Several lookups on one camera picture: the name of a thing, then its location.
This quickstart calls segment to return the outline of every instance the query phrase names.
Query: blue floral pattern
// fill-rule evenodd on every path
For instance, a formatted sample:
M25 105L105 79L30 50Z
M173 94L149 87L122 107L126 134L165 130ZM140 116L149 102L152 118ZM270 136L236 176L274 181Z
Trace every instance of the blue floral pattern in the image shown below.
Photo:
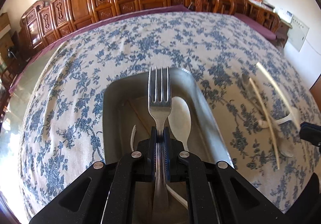
M283 212L298 198L319 161L292 122L282 133L295 156L275 154L259 113L241 87L242 73L258 83L272 115L286 115L280 97L255 64L261 62L284 90L301 120L321 123L309 90L291 64L237 18L195 12L152 14L117 21L64 43L52 56L29 102L20 146L21 191L31 218L93 162L104 161L104 90L114 80L150 66L189 70L201 88L235 169Z

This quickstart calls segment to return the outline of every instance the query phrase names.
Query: wooden chopstick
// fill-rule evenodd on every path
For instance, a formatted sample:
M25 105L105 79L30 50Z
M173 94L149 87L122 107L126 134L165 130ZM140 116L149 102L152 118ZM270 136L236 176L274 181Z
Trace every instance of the wooden chopstick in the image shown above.
M260 92L259 92L259 89L257 88L256 84L254 83L253 79L252 78L249 78L249 81L255 91L255 94L256 94L256 97L257 99L259 100L260 102L260 105L263 109L263 112L264 112L264 115L265 115L265 118L266 118L266 121L267 121L267 124L269 125L269 129L270 129L270 133L271 133L271 138L272 138L272 144L273 144L273 148L274 148L274 153L275 153L275 159L276 159L276 166L278 168L278 170L280 169L280 158L279 158L279 150L278 150L278 146L277 146L277 143L276 143L276 138L275 138L275 134L274 134L274 130L273 130L273 127L272 127L272 123L271 123L271 119L269 117L269 113L267 112L267 109L265 107L265 104L263 102L263 99L260 95Z
M288 111L294 115L293 111L292 111L292 106L290 105L290 103L288 102L288 99L285 97L285 95L283 94L283 92L281 91L281 89L279 88L279 86L277 85L277 83L274 81L274 79L272 78L272 76L269 74L269 72L264 68L264 66L262 66L262 64L260 62L256 63L257 68L265 75L265 77L268 79L268 81L273 85L274 89L277 91L277 93L280 95L282 101L284 102L286 108L288 109ZM293 123L297 129L297 131L299 132L301 129L301 125L300 123L296 120L296 118L294 118L293 116Z

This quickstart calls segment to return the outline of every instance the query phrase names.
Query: purple cushion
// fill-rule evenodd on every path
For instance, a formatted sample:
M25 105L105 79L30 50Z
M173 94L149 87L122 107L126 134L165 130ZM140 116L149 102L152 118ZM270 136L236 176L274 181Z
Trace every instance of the purple cushion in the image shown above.
M244 14L240 14L240 13L235 13L234 16L237 17L239 20L243 21L244 23L246 23L249 27L251 27L252 29L257 31L258 33L260 33L266 39L268 39L268 40L275 40L276 39L276 35L272 31L268 30L266 27L257 23L256 21L254 21L250 17L248 17Z

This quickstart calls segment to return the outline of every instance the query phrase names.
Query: white plastic fork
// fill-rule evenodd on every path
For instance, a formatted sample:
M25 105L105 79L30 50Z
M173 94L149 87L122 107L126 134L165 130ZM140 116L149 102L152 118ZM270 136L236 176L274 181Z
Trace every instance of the white plastic fork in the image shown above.
M163 83L163 67L161 68L161 88L160 100L158 98L158 84L157 84L157 67L155 69L155 95L153 99L152 83L151 83L151 67L149 68L148 76L148 112L154 118L158 138L156 140L156 176L155 176L155 192L153 202L153 213L161 212L168 208L168 195L166 189L166 170L165 170L165 154L163 129L165 120L171 113L172 107L172 93L171 80L167 67L167 95L164 98L164 83Z

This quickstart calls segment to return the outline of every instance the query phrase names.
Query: plastic fork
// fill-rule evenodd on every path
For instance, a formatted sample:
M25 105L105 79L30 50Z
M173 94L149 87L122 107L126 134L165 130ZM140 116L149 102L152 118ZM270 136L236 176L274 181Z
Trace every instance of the plastic fork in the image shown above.
M163 129L166 119L171 113L172 93L171 80L167 67L167 94L164 96L163 67L160 73L160 99L158 96L157 67L155 69L155 95L152 94L151 67L148 76L148 112L154 118L158 138L156 140L156 163L155 163L155 192L153 202L153 215L168 208L168 195L166 189L166 170L165 170L165 147Z

